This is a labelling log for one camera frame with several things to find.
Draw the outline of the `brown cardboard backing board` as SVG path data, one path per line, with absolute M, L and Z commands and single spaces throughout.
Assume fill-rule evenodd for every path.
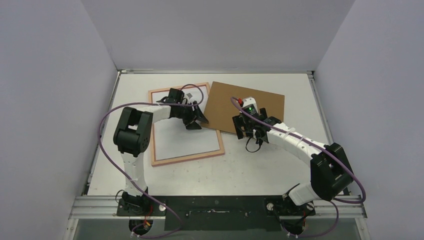
M 233 97 L 236 98 L 236 104 L 242 103 L 243 107 L 249 105 L 245 99 L 252 98 L 256 102 L 257 109 L 264 108 L 268 116 L 276 117 L 279 120 L 284 119 L 284 95 L 214 81 L 203 110 L 208 123 L 202 123 L 201 126 L 235 134 L 233 117 L 238 116 L 240 111 L 233 105 Z

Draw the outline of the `landscape photo print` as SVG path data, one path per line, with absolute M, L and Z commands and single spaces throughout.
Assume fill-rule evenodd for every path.
M 179 118 L 160 120 L 153 125 L 156 161 L 218 151 L 216 130 L 187 130 Z

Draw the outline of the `pink wooden picture frame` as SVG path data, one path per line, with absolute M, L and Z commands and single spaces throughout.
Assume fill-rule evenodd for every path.
M 221 132 L 187 130 L 181 119 L 171 118 L 153 124 L 150 139 L 150 164 L 159 167 L 225 154 Z

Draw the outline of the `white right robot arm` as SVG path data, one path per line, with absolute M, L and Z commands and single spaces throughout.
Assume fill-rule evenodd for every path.
M 328 145 L 304 137 L 280 119 L 267 116 L 265 108 L 256 111 L 249 105 L 244 110 L 251 116 L 241 112 L 232 118 L 238 139 L 255 139 L 258 146 L 280 146 L 310 169 L 308 182 L 298 183 L 282 195 L 283 211 L 289 215 L 299 214 L 314 200 L 333 200 L 354 181 L 346 153 L 339 144 Z

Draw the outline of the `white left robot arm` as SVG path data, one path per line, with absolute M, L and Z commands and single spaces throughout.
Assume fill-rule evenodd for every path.
M 117 146 L 124 163 L 125 189 L 123 206 L 136 215 L 148 213 L 153 205 L 147 195 L 148 186 L 144 176 L 144 152 L 150 144 L 154 123 L 177 118 L 187 130 L 200 130 L 200 123 L 209 123 L 199 107 L 181 89 L 171 88 L 167 96 L 156 103 L 149 103 L 142 110 L 125 106 L 117 123 L 113 143 Z

